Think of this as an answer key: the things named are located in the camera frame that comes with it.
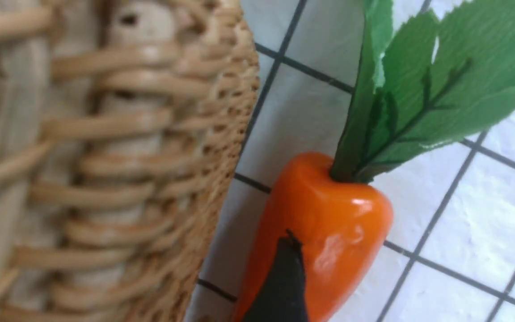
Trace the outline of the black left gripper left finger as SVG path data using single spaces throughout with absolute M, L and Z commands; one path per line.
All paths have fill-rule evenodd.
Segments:
M 244 322 L 308 322 L 302 247 L 290 229 L 278 239 L 273 263 L 242 316 Z

